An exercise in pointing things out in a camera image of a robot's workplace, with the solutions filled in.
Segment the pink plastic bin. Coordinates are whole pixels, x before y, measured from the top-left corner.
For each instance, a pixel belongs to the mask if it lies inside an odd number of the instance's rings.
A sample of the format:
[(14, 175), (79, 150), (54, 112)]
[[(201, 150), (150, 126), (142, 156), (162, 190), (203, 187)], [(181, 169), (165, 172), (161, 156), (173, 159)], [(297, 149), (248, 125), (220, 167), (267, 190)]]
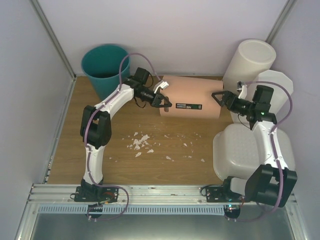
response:
[(162, 78), (169, 86), (161, 91), (171, 103), (171, 107), (160, 108), (162, 117), (193, 119), (218, 119), (220, 105), (212, 93), (223, 90), (221, 80), (165, 75)]

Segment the large white round bin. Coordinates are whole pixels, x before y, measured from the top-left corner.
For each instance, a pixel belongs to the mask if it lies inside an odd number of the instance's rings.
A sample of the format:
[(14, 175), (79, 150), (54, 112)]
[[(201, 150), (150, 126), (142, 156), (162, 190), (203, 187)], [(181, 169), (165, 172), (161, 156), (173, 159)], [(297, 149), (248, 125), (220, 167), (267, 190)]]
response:
[(275, 49), (262, 40), (242, 41), (222, 78), (223, 89), (235, 93), (237, 82), (253, 81), (258, 74), (271, 68), (276, 56)]

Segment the white rectangular basin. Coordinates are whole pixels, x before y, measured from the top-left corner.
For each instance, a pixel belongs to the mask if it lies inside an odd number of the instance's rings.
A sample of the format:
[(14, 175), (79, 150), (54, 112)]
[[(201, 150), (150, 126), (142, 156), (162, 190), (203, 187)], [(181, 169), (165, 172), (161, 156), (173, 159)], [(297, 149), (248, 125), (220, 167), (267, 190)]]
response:
[(213, 139), (213, 169), (220, 180), (231, 177), (231, 188), (244, 188), (260, 165), (294, 171), (295, 158), (288, 135), (273, 130), (268, 121), (255, 123), (252, 130), (239, 123), (227, 126)]

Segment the white faceted bin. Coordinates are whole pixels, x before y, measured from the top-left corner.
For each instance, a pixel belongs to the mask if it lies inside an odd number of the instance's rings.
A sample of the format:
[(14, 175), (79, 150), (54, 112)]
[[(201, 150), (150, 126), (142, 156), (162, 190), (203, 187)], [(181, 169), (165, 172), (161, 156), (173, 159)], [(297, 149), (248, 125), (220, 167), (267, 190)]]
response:
[[(259, 73), (253, 80), (256, 81), (266, 81), (281, 85), (284, 87), (290, 95), (292, 95), (294, 88), (292, 80), (287, 77), (284, 73), (274, 70), (266, 70)], [(256, 86), (258, 84), (250, 84), (247, 90), (246, 100), (252, 101)], [(265, 85), (274, 89), (271, 102), (270, 102), (270, 112), (277, 114), (283, 105), (288, 101), (287, 94), (278, 86), (268, 83), (259, 83), (259, 85)]]

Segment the teal plastic bin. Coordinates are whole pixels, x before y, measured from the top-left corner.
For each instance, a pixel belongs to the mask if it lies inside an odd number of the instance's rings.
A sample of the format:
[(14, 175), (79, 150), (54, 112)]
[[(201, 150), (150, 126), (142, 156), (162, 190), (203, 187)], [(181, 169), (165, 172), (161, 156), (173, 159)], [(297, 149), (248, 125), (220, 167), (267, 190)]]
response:
[(81, 60), (81, 68), (89, 78), (100, 100), (107, 98), (119, 85), (119, 76), (124, 81), (130, 76), (128, 52), (119, 45), (103, 44), (89, 50)]

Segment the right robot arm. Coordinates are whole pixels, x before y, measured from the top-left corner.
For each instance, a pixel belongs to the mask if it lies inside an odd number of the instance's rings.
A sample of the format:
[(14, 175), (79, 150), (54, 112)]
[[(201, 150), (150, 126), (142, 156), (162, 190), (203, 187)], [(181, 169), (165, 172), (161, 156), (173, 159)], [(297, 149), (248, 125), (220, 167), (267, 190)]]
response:
[(223, 181), (221, 196), (228, 203), (244, 197), (282, 208), (297, 183), (289, 137), (270, 111), (273, 94), (272, 87), (257, 85), (251, 100), (228, 90), (211, 95), (220, 107), (248, 121), (228, 125), (213, 139), (213, 169)]

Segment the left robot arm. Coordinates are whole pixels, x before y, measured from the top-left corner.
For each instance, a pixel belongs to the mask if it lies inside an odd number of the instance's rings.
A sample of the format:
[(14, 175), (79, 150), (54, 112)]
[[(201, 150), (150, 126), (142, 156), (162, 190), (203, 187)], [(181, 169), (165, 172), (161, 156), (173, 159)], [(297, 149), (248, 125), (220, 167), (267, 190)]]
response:
[(103, 197), (103, 154), (112, 136), (111, 120), (129, 101), (139, 98), (154, 108), (170, 108), (172, 103), (160, 93), (169, 83), (160, 80), (151, 90), (145, 86), (146, 78), (143, 68), (138, 68), (135, 75), (121, 81), (116, 89), (103, 101), (86, 106), (83, 110), (80, 135), (86, 151), (85, 173), (81, 187), (85, 188), (86, 197), (98, 202)]

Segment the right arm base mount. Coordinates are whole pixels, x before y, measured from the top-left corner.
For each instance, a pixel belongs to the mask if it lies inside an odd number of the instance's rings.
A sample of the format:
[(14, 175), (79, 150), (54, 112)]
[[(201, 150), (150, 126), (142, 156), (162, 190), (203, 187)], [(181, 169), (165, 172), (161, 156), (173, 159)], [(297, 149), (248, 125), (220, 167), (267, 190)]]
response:
[(199, 188), (201, 196), (206, 198), (208, 203), (242, 203), (247, 202), (245, 197), (239, 193), (232, 192), (222, 185), (205, 185)]

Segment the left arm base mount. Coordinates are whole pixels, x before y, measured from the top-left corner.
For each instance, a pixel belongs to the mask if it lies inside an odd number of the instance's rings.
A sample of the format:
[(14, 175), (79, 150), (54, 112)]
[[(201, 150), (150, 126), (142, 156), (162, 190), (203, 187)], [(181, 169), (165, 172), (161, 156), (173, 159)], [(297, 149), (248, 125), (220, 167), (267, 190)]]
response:
[(75, 202), (113, 203), (118, 200), (116, 187), (78, 186), (70, 198)]

